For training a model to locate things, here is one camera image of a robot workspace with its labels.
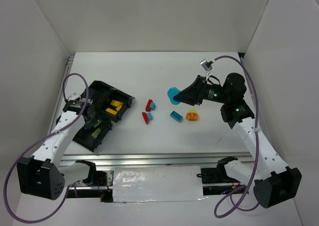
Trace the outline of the orange-yellow lego brick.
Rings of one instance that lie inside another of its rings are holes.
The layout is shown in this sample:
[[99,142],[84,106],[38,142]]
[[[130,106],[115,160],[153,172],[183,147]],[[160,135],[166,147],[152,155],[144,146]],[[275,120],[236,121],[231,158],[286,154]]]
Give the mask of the orange-yellow lego brick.
[[106,112],[111,114],[111,115],[117,115],[118,111],[116,108],[106,108]]

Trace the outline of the orange flower lego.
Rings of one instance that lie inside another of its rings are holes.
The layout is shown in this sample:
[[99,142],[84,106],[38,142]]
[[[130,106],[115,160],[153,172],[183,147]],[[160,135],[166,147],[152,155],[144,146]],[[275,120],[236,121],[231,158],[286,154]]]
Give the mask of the orange flower lego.
[[189,109],[185,116],[187,121],[197,121],[198,117],[199,115],[196,109]]

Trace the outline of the teal rounded lego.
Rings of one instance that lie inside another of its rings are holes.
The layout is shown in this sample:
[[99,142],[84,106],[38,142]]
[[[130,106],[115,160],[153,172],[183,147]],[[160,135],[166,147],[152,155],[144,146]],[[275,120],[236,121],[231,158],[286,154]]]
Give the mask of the teal rounded lego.
[[167,91],[167,96],[173,105],[178,105],[180,103],[180,101],[174,100],[174,97],[177,96],[179,93],[180,90],[177,87],[171,87]]

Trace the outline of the blue lego brick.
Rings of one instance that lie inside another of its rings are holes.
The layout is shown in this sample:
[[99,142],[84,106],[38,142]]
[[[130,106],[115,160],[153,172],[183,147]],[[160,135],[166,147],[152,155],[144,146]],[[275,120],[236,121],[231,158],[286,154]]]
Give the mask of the blue lego brick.
[[183,120],[183,116],[177,113],[176,111],[172,111],[170,113],[170,117],[179,123],[181,123]]

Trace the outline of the yellow lego brick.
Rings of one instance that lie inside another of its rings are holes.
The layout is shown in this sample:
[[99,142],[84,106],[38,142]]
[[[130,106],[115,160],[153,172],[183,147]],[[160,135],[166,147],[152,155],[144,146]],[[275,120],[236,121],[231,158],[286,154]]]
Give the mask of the yellow lego brick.
[[123,106],[123,103],[117,100],[112,100],[110,105],[117,108],[118,106]]

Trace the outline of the red arch lego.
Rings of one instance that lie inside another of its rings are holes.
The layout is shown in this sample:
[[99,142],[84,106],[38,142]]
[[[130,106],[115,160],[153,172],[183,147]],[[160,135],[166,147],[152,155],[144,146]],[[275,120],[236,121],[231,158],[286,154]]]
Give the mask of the red arch lego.
[[153,103],[153,101],[152,101],[151,99],[149,99],[148,102],[147,102],[146,108],[145,108],[145,110],[146,110],[147,112],[150,112],[150,111],[151,111],[151,104],[152,104],[152,103]]

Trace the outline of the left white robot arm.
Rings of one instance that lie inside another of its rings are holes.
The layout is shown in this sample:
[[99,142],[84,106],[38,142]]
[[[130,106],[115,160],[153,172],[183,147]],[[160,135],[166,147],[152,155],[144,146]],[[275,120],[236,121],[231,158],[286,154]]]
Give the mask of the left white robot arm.
[[97,123],[95,106],[89,98],[69,100],[53,129],[51,136],[29,157],[17,163],[20,191],[24,194],[56,200],[63,189],[75,182],[92,185],[97,178],[93,162],[77,160],[70,166],[60,167],[62,157],[76,135],[90,131]]

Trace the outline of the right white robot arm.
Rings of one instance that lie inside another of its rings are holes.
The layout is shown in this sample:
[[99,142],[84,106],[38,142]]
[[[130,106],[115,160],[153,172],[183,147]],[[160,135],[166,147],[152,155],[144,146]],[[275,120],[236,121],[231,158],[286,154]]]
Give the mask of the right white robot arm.
[[260,206],[269,208],[294,198],[302,175],[298,168],[288,166],[259,129],[257,114],[244,100],[246,90],[245,79],[238,73],[230,73],[223,84],[198,75],[186,89],[171,87],[167,95],[174,105],[194,106],[204,100],[222,104],[223,121],[243,141],[255,164],[250,169],[236,157],[227,157],[218,162],[218,167],[223,175],[246,186]]

